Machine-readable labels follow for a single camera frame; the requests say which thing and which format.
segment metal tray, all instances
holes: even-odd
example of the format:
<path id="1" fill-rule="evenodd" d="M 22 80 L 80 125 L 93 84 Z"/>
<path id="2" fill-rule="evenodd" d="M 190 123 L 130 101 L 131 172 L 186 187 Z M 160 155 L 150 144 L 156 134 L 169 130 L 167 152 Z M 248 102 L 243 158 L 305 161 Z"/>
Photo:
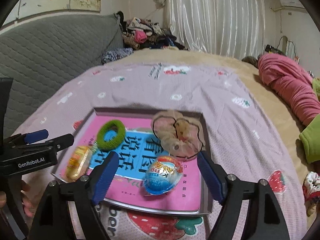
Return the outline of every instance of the metal tray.
<path id="1" fill-rule="evenodd" d="M 127 117 L 127 118 L 143 118 L 143 119 L 152 119 L 152 117 L 158 113 L 159 111 L 163 111 L 160 109 L 135 109 L 135 108 L 106 108 L 106 107 L 97 107 L 94 108 L 83 120 L 80 127 L 74 133 L 75 142 L 73 146 L 66 149 L 61 155 L 58 160 L 58 164 L 52 170 L 52 175 L 62 182 L 66 182 L 63 177 L 60 175 L 63 172 L 63 169 L 66 167 L 66 163 L 71 157 L 71 154 L 78 146 L 79 140 L 84 135 L 85 131 L 88 129 L 91 122 L 97 116 L 112 116 L 112 117 Z M 209 156 L 211 156 L 210 151 L 210 144 L 208 138 L 208 132 L 204 117 L 201 113 L 196 112 L 183 112 L 179 111 L 184 116 L 193 117 L 198 119 L 201 122 L 204 132 L 204 140 L 205 140 L 205 150 Z M 199 216 L 205 215 L 212 212 L 212 196 L 205 184 L 201 174 L 200 174 L 200 187 L 201 187 L 201 202 L 200 208 L 198 210 L 191 210 L 191 211 L 177 211 L 177 210 L 162 210 L 162 209 L 154 209 L 154 208 L 146 208 L 137 205 L 127 204 L 123 202 L 119 202 L 113 199 L 105 198 L 104 200 L 110 204 L 127 208 L 131 210 L 153 213 L 153 214 L 166 214 L 166 215 L 174 215 L 174 216 Z"/>

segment finger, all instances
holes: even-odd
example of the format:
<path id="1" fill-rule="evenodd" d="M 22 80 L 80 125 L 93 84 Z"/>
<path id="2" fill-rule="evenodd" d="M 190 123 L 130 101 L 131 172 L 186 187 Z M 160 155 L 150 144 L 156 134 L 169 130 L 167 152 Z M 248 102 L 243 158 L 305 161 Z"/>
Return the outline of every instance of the finger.
<path id="1" fill-rule="evenodd" d="M 28 192 L 30 190 L 30 185 L 21 180 L 21 189 L 24 192 Z"/>
<path id="2" fill-rule="evenodd" d="M 33 215 L 30 211 L 30 208 L 32 208 L 32 204 L 31 204 L 30 200 L 23 193 L 21 193 L 21 197 L 22 197 L 23 210 L 24 210 L 25 214 L 28 217 L 32 217 Z"/>
<path id="3" fill-rule="evenodd" d="M 0 208 L 3 208 L 7 202 L 7 196 L 3 191 L 0 191 Z"/>
<path id="4" fill-rule="evenodd" d="M 22 203 L 26 208 L 32 208 L 32 204 L 31 201 L 28 199 L 28 197 L 26 195 L 24 195 L 23 193 L 21 193 L 21 197 L 22 197 Z"/>
<path id="5" fill-rule="evenodd" d="M 31 211 L 30 211 L 30 209 L 28 209 L 28 208 L 26 208 L 26 207 L 24 207 L 23 208 L 23 210 L 24 210 L 24 212 L 25 212 L 25 214 L 28 216 L 28 217 L 33 217 L 33 215 L 32 215 L 32 213 L 31 213 Z"/>

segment blue gripper pad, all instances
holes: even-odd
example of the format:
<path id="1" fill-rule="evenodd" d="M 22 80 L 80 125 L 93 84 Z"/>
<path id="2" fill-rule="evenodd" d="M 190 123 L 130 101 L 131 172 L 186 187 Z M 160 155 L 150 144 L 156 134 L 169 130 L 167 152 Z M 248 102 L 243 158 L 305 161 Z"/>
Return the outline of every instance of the blue gripper pad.
<path id="1" fill-rule="evenodd" d="M 91 201 L 98 205 L 105 197 L 119 166 L 119 156 L 112 151 L 102 164 L 96 166 L 90 174 L 93 196 Z"/>
<path id="2" fill-rule="evenodd" d="M 24 142 L 27 144 L 35 143 L 44 139 L 47 139 L 49 136 L 49 132 L 44 129 L 32 133 L 27 133 L 26 136 L 24 137 Z"/>
<path id="3" fill-rule="evenodd" d="M 228 194 L 227 173 L 220 165 L 215 164 L 204 151 L 199 152 L 197 164 L 212 198 L 222 205 Z"/>

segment strawberry print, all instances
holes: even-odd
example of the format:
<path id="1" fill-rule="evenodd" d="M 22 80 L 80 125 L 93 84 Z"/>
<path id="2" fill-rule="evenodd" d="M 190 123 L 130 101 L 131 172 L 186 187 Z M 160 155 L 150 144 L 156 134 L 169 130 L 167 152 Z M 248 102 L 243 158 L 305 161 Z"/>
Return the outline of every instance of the strawberry print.
<path id="1" fill-rule="evenodd" d="M 188 66 L 168 66 L 164 67 L 163 71 L 166 75 L 187 74 L 190 71 Z"/>
<path id="2" fill-rule="evenodd" d="M 270 187 L 274 193 L 283 193 L 285 191 L 285 182 L 280 170 L 274 171 L 268 179 Z"/>
<path id="3" fill-rule="evenodd" d="M 96 75 L 96 74 L 99 74 L 101 72 L 101 70 L 96 70 L 96 71 L 93 71 L 92 72 L 92 75 Z"/>
<path id="4" fill-rule="evenodd" d="M 193 236 L 197 233 L 196 225 L 200 225 L 202 222 L 201 217 L 180 218 L 175 227 L 183 230 L 187 235 Z"/>
<path id="5" fill-rule="evenodd" d="M 122 77 L 122 76 L 117 76 L 117 77 L 110 78 L 111 82 L 118 82 L 118 81 L 123 81 L 123 80 L 125 80 L 125 78 Z"/>
<path id="6" fill-rule="evenodd" d="M 45 123 L 45 121 L 47 121 L 47 118 L 46 117 L 44 117 L 42 120 L 41 120 L 41 124 L 44 124 Z"/>
<path id="7" fill-rule="evenodd" d="M 73 124 L 73 129 L 77 130 L 78 127 L 82 124 L 82 121 L 83 121 L 83 120 L 80 120 L 80 121 L 75 122 L 75 123 Z"/>
<path id="8" fill-rule="evenodd" d="M 179 221 L 176 217 L 156 216 L 134 211 L 127 211 L 127 214 L 135 226 L 154 239 L 177 240 L 185 235 L 183 229 L 175 227 Z"/>
<path id="9" fill-rule="evenodd" d="M 227 76 L 228 74 L 224 71 L 218 71 L 219 76 Z"/>
<path id="10" fill-rule="evenodd" d="M 248 100 L 239 97 L 233 98 L 232 102 L 238 106 L 242 106 L 243 108 L 248 108 L 249 106 L 251 106 Z"/>
<path id="11" fill-rule="evenodd" d="M 72 92 L 70 92 L 69 94 L 67 94 L 66 96 L 64 96 L 63 98 L 61 98 L 58 102 L 57 105 L 59 104 L 64 104 L 65 102 L 68 101 L 68 98 L 71 97 L 73 94 Z"/>

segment pink bedsheet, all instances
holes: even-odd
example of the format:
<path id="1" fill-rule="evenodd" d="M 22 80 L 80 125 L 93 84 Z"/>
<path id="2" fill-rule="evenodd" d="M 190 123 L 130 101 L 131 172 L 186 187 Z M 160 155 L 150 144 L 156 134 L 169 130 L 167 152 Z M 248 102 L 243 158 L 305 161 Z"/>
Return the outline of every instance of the pink bedsheet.
<path id="1" fill-rule="evenodd" d="M 232 70 L 161 63 L 97 66 L 65 84 L 16 133 L 47 129 L 49 138 L 74 133 L 93 107 L 103 106 L 203 113 L 214 162 L 242 180 L 267 179 L 276 192 L 291 240 L 301 240 L 306 233 L 303 192 L 288 151 L 270 119 Z M 50 171 L 47 168 L 24 176 L 31 185 L 28 196 L 34 203 L 54 179 Z M 247 207 L 248 201 L 244 201 L 234 239 L 241 239 Z M 101 221 L 116 240 L 204 240 L 220 210 L 214 201 L 210 215 L 186 220 L 106 204 Z M 71 214 L 76 221 L 72 208 Z M 75 224 L 77 238 L 83 239 L 79 224 Z"/>

